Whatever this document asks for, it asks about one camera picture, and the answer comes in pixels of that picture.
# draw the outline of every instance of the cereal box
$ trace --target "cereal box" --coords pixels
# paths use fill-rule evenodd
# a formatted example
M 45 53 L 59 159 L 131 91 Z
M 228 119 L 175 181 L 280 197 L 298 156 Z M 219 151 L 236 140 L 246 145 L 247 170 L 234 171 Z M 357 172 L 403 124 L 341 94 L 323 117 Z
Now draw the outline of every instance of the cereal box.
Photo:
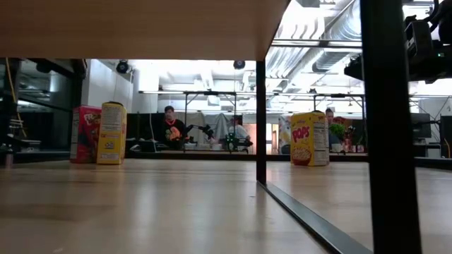
M 312 112 L 294 114 L 290 120 L 292 131 L 290 161 L 294 165 L 325 166 L 330 162 L 328 151 L 328 123 L 325 114 Z
M 98 164 L 121 164 L 126 151 L 127 110 L 118 102 L 102 104 Z
M 72 163 L 96 162 L 101 109 L 80 106 L 73 109 L 71 156 Z

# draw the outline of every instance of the red cereal box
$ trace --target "red cereal box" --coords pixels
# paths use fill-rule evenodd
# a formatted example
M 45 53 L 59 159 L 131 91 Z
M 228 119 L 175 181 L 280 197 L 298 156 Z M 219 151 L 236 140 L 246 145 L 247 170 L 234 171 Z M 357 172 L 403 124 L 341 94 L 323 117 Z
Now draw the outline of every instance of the red cereal box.
M 71 162 L 92 163 L 97 158 L 101 108 L 80 106 L 73 110 Z

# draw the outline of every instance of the black shirt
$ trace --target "black shirt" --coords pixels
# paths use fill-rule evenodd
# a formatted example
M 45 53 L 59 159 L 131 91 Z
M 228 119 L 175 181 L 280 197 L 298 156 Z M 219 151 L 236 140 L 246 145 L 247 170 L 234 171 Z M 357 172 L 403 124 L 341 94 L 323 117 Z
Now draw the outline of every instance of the black shirt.
M 163 121 L 164 143 L 172 149 L 180 149 L 184 139 L 185 124 L 175 119 L 173 121 Z

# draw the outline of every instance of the yellow cereal box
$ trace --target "yellow cereal box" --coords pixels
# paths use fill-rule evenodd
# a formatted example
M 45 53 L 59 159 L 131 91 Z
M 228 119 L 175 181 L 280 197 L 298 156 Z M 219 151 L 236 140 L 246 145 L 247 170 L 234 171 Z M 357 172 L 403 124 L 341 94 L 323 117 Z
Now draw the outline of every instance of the yellow cereal box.
M 121 164 L 126 151 L 127 110 L 118 102 L 102 104 L 98 164 Z
M 329 164 L 328 123 L 324 113 L 294 114 L 290 119 L 290 127 L 290 161 L 294 165 Z

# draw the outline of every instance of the wooden floor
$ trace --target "wooden floor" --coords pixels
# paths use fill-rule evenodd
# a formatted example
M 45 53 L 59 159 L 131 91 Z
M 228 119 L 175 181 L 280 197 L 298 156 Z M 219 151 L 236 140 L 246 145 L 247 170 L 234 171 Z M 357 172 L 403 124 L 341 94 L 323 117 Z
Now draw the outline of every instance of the wooden floor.
M 46 162 L 0 170 L 0 253 L 326 253 L 253 162 Z
M 367 163 L 306 168 L 269 162 L 267 175 L 275 186 L 372 249 Z M 452 173 L 417 169 L 417 189 L 423 253 L 451 253 Z

